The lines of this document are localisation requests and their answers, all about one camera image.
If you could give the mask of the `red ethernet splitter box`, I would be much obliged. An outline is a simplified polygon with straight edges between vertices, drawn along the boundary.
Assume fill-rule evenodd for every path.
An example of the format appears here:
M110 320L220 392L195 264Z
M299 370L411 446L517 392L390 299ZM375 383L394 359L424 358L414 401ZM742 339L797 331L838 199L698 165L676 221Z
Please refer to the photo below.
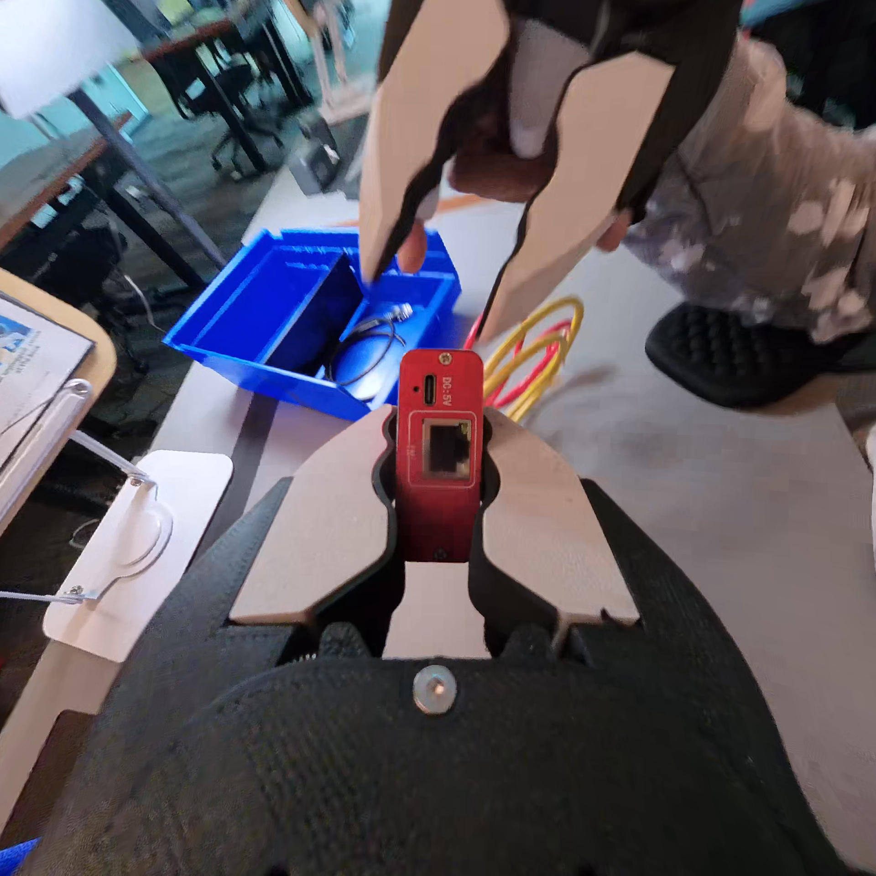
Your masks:
M407 562L465 563L481 504L484 364L471 349L400 363L395 509Z

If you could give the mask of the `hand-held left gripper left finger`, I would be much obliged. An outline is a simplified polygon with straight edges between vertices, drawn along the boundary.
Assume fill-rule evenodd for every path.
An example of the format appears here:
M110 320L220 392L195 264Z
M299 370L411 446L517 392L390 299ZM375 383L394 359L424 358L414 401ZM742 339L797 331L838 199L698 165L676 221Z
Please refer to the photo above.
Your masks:
M382 470L393 480L384 404L317 449L293 476L229 612L238 625L309 624L395 549Z

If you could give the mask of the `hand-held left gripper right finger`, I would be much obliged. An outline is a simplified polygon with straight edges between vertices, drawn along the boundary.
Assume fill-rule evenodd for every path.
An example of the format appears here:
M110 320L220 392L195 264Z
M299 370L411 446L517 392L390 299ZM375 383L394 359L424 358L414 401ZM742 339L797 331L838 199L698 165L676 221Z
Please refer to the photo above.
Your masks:
M485 502L470 598L491 628L568 628L640 612L575 469L537 435L488 409Z

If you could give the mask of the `black office chair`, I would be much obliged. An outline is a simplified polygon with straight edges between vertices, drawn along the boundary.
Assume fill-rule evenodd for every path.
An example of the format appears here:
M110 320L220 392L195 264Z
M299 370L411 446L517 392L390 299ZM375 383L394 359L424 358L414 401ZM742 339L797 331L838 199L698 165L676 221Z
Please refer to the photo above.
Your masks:
M228 152L230 172L236 179L247 176L242 165L246 158L254 174L264 174L268 164L255 144L256 137L269 139L277 147L283 146L279 132L261 124L247 98L247 92L255 82L250 64L243 62L220 62L212 72L194 44L186 44L173 50L151 53L147 62L159 75L173 106L188 122L205 116L224 120L225 132L209 154L209 161L216 172L224 169L222 156Z

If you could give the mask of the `person's right hand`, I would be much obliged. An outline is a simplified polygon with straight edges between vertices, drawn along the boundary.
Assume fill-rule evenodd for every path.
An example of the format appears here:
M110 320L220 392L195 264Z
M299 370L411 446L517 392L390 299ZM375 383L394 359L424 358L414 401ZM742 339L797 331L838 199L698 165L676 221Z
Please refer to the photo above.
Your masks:
M498 140L478 134L454 158L450 185L463 194L500 203L527 203L547 183L553 171L553 156L547 151L533 159L521 159L510 147L498 148ZM614 252L631 226L631 214L624 211L598 239L597 249ZM424 263L428 242L425 222L415 218L412 229L397 252L402 272L415 273Z

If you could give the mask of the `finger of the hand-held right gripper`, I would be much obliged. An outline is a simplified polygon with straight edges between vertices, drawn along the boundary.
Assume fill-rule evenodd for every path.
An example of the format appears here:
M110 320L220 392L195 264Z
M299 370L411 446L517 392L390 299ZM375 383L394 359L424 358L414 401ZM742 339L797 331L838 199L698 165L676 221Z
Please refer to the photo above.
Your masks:
M630 52L571 77L555 117L553 172L527 203L479 339L491 341L522 323L612 224L673 73L661 60Z
M388 268L472 122L510 38L504 2L392 2L359 186L359 264Z

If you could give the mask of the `blue plastic bin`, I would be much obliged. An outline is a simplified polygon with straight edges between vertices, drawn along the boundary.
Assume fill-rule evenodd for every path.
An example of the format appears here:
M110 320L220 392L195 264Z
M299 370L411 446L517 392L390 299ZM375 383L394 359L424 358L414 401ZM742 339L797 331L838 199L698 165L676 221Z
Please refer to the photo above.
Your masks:
M262 232L243 247L166 334L165 343L235 386L275 400L356 421L398 397L402 357L412 349L462 342L454 307L462 285L441 237L427 234L424 269L392 265L374 284L359 269L352 227ZM262 363L280 323L286 263L345 253L364 301L328 364L315 377Z

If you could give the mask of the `wooden desk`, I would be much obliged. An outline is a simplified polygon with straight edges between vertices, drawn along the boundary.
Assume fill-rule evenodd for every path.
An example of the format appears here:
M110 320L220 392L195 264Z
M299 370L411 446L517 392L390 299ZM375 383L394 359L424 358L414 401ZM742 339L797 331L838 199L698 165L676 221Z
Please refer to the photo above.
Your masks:
M52 140L12 159L1 170L1 249L5 250L37 213L82 177L87 186L115 184L126 165L93 128Z

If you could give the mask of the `person's right forearm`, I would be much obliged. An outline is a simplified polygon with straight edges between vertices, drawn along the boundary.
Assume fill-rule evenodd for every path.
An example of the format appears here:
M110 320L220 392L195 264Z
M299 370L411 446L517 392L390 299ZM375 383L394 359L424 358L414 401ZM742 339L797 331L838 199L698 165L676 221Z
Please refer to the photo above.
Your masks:
M816 344L874 331L874 127L790 103L779 53L739 36L624 243L695 305Z

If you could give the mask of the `black bin divider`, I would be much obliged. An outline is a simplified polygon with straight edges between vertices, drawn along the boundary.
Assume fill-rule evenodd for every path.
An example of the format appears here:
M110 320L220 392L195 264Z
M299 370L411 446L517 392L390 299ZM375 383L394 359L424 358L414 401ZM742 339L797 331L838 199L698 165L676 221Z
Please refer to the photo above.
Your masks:
M279 328L262 363L315 377L328 364L364 294L345 253L329 254L322 261L288 262L286 269L279 288Z

